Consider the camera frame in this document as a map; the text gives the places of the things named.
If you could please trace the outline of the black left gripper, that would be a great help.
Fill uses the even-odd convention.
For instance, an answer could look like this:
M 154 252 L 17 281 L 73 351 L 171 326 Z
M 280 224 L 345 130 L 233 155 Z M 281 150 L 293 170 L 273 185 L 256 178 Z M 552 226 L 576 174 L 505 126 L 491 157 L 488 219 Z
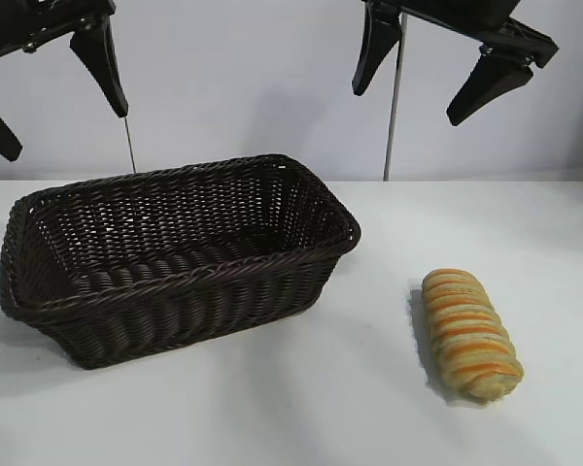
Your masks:
M 117 115 L 128 115 L 128 102 L 120 83 L 110 16 L 113 1 L 8 1 L 0 0 L 0 57 L 42 45 L 75 32 L 70 49 L 97 82 Z M 18 160 L 22 144 L 0 117 L 0 155 Z

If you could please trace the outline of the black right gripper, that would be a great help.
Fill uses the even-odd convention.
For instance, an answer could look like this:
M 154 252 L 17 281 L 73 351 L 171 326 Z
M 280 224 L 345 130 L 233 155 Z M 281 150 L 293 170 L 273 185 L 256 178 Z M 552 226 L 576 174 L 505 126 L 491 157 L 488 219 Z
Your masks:
M 408 14 L 482 44 L 469 77 L 447 108 L 458 126 L 503 94 L 526 85 L 531 64 L 545 67 L 558 52 L 553 39 L 512 18 L 516 1 L 367 1 L 359 61 L 352 79 L 356 96 L 368 89 L 383 60 L 401 40 L 400 16 Z

